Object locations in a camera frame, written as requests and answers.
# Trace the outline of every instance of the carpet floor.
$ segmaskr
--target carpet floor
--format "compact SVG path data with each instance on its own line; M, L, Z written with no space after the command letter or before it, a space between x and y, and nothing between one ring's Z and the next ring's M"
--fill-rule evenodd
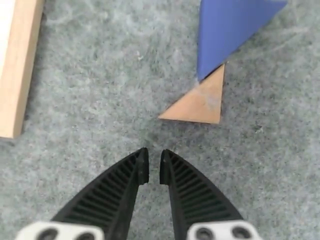
M129 240L173 240L160 154L215 183L265 240L320 239L320 1L290 0L226 65L219 125L157 119L196 84L199 0L47 0L23 135L0 140L0 235L49 220L141 147Z

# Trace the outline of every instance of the light wood block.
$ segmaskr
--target light wood block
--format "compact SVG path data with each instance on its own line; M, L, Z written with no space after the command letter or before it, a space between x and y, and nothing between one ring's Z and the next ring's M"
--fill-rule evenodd
M225 65L223 64L158 118L218 124L221 118L224 75Z
M21 134L44 0L0 0L0 137Z

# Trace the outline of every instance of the blue triangular block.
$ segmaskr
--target blue triangular block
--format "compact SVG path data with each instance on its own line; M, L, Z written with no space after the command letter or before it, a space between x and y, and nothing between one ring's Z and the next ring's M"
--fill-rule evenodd
M202 0L197 76L202 81L287 4L286 0Z

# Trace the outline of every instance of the wooden triangular block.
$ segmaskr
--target wooden triangular block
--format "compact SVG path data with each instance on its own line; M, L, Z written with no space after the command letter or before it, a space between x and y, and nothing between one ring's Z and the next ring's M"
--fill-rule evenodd
M218 124L221 114L224 75L225 65L223 64L158 118Z

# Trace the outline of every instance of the ribbed black plastic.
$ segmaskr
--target ribbed black plastic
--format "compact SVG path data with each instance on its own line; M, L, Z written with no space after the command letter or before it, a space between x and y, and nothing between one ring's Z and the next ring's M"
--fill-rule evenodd
M208 178L167 149L161 155L160 184L169 186L175 240L186 240L195 223L243 219Z
M83 188L52 221L102 228L106 240L125 240L139 185L149 181L149 154L142 148Z

